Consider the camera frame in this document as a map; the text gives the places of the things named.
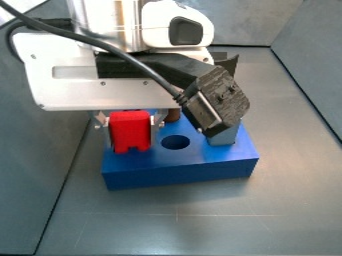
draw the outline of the blue foam block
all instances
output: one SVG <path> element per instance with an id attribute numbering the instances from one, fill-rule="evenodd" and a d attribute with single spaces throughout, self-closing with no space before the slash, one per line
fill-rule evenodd
<path id="1" fill-rule="evenodd" d="M 172 135 L 186 137 L 189 145 L 178 150 L 164 148 L 161 141 Z M 181 116 L 158 131 L 148 151 L 114 154 L 105 148 L 101 175 L 109 190 L 239 178 L 251 175 L 257 159 L 243 125 L 233 145 L 212 147 Z"/>

